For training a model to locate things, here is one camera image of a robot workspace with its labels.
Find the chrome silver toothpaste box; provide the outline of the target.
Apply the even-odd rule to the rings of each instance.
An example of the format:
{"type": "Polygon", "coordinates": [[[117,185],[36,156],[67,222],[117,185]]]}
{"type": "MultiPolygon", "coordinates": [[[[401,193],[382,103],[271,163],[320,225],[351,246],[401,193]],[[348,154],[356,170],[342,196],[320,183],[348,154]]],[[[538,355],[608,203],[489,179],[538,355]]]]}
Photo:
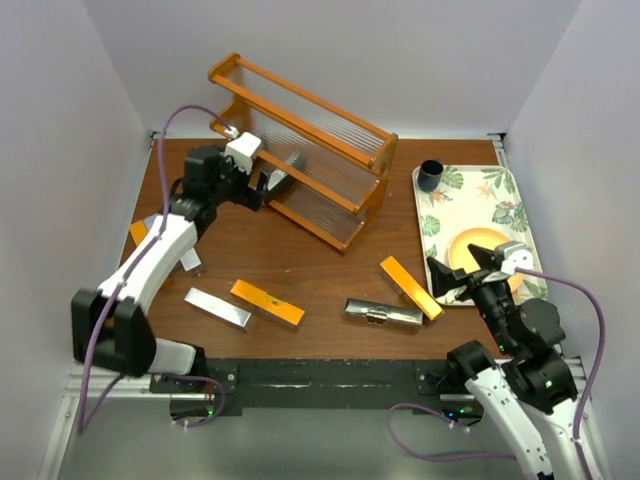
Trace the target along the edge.
{"type": "Polygon", "coordinates": [[[343,315],[349,321],[410,333],[416,333],[423,325],[423,312],[419,308],[354,298],[346,299],[343,315]]]}

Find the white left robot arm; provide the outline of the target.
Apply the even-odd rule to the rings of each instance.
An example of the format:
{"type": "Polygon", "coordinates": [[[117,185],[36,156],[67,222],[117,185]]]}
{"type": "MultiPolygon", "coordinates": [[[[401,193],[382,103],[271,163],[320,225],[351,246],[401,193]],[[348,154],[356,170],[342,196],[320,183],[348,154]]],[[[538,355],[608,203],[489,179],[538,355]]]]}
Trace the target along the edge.
{"type": "Polygon", "coordinates": [[[134,253],[95,290],[81,289],[71,301],[76,361],[123,376],[187,375],[204,354],[196,346],[154,335],[148,312],[156,294],[184,254],[193,248],[231,202],[260,210],[272,193],[263,171],[250,183],[261,140],[244,134],[225,146],[192,148],[184,173],[167,190],[162,212],[134,253]]]}

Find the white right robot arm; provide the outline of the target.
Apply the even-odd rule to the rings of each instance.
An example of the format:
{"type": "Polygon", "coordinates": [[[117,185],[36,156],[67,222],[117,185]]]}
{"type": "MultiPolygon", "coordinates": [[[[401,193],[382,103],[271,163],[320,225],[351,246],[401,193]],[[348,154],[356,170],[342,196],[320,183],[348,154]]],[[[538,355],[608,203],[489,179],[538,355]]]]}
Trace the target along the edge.
{"type": "Polygon", "coordinates": [[[578,389],[556,348],[566,337],[558,310],[539,298],[516,304],[507,282],[533,268],[532,252],[516,241],[468,250],[479,265],[472,273],[428,257],[432,292],[472,301],[510,359],[498,365],[482,343],[467,342],[447,354],[447,381],[482,405],[528,478],[584,478],[571,433],[578,389]]]}

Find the black toothpaste box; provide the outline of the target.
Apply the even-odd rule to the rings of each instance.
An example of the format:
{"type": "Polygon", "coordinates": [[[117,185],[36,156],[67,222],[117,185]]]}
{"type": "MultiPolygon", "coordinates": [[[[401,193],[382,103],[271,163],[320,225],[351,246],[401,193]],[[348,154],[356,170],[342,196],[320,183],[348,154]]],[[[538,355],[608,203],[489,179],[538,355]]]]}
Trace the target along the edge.
{"type": "Polygon", "coordinates": [[[263,203],[269,204],[284,192],[294,181],[294,178],[282,169],[272,170],[264,190],[263,203]]]}

